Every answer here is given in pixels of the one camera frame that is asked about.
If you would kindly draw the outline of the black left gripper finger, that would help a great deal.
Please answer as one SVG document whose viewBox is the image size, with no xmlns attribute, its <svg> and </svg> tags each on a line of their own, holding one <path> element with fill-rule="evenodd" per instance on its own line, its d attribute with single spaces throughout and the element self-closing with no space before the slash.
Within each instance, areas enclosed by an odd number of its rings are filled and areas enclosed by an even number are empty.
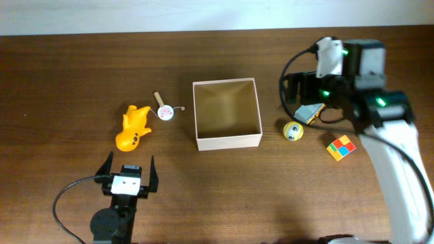
<svg viewBox="0 0 434 244">
<path fill-rule="evenodd" d="M 157 192 L 159 185 L 159 177 L 155 167 L 154 156 L 151 157 L 151 167 L 149 174 L 149 185 L 143 187 L 144 192 Z"/>
<path fill-rule="evenodd" d="M 105 162 L 100 166 L 98 171 L 96 172 L 95 176 L 98 176 L 98 178 L 95 178 L 94 181 L 97 184 L 104 184 L 106 182 L 106 178 L 103 178 L 103 176 L 109 176 L 111 172 L 111 165 L 113 162 L 113 156 L 114 153 L 111 151 L 106 158 Z"/>
</svg>

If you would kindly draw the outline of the yellow grey toy truck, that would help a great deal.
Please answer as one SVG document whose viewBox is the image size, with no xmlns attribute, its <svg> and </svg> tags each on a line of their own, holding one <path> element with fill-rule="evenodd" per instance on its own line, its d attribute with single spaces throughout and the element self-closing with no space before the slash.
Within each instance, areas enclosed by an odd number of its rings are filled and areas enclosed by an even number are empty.
<svg viewBox="0 0 434 244">
<path fill-rule="evenodd" d="M 318 118 L 321 111 L 325 108 L 324 103 L 302 105 L 294 114 L 294 117 L 308 125 L 312 124 Z"/>
</svg>

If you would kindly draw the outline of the colourful puzzle cube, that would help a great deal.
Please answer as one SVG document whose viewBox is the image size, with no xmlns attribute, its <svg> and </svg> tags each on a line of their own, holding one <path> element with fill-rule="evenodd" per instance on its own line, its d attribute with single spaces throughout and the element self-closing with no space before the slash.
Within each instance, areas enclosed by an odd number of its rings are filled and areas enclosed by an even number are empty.
<svg viewBox="0 0 434 244">
<path fill-rule="evenodd" d="M 326 149 L 336 161 L 339 161 L 352 153 L 356 147 L 348 136 L 343 135 L 330 143 Z"/>
</svg>

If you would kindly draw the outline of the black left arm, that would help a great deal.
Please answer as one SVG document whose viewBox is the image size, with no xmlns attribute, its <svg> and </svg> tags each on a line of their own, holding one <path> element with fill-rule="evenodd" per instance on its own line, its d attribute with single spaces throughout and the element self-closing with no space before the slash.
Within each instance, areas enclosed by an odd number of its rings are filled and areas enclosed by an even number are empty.
<svg viewBox="0 0 434 244">
<path fill-rule="evenodd" d="M 94 243 L 127 244 L 132 242 L 137 202 L 157 192 L 159 178 L 154 160 L 151 160 L 147 186 L 141 183 L 140 166 L 123 165 L 119 173 L 112 173 L 112 162 L 111 152 L 95 174 L 95 183 L 101 185 L 103 195 L 111 198 L 111 204 L 93 215 L 90 230 Z"/>
</svg>

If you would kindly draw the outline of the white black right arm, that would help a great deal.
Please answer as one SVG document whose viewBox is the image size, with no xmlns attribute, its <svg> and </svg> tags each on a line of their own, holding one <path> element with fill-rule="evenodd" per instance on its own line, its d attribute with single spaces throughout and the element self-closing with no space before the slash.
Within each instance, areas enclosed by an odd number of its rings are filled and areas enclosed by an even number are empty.
<svg viewBox="0 0 434 244">
<path fill-rule="evenodd" d="M 422 162 L 408 97 L 386 89 L 386 47 L 375 39 L 324 37 L 307 50 L 317 68 L 283 69 L 283 107 L 323 103 L 342 111 L 374 166 L 391 221 L 392 243 L 433 242 L 433 189 Z"/>
</svg>

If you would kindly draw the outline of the yellow minion ball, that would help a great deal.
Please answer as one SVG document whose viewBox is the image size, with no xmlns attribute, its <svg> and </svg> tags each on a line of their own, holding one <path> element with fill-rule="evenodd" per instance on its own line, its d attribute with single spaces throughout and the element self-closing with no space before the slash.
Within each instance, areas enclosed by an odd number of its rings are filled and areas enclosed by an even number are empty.
<svg viewBox="0 0 434 244">
<path fill-rule="evenodd" d="M 288 140 L 297 141 L 303 136 L 304 128 L 301 124 L 291 121 L 285 124 L 283 134 Z"/>
</svg>

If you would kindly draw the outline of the orange rubber toy animal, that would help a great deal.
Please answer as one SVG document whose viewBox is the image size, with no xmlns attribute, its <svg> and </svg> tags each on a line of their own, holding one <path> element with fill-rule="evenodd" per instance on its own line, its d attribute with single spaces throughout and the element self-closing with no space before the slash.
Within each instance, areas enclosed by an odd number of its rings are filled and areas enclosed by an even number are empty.
<svg viewBox="0 0 434 244">
<path fill-rule="evenodd" d="M 152 132 L 151 128 L 146 126 L 150 109 L 150 106 L 128 106 L 127 112 L 123 114 L 122 130 L 115 137 L 120 151 L 133 151 L 140 143 L 140 138 Z"/>
</svg>

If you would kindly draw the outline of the wooden pig rattle drum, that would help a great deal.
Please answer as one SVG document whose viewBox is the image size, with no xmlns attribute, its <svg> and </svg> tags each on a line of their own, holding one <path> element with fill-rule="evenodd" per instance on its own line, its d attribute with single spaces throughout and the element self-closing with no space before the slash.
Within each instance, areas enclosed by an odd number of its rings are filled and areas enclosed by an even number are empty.
<svg viewBox="0 0 434 244">
<path fill-rule="evenodd" d="M 159 92 L 154 92 L 153 93 L 159 107 L 157 109 L 157 111 L 153 111 L 152 109 L 150 109 L 150 111 L 159 119 L 161 119 L 162 121 L 170 121 L 172 120 L 172 118 L 174 117 L 175 114 L 175 110 L 181 110 L 181 111 L 185 111 L 186 108 L 184 106 L 170 106 L 168 104 L 165 104 L 159 94 Z"/>
</svg>

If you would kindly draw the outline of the pink cardboard box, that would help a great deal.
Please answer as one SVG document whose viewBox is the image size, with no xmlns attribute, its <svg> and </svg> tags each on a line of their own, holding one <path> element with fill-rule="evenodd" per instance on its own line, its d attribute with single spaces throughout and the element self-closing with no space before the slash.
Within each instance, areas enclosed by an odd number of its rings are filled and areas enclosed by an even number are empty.
<svg viewBox="0 0 434 244">
<path fill-rule="evenodd" d="M 262 121 L 255 79 L 196 81 L 193 107 L 199 151 L 259 146 Z"/>
</svg>

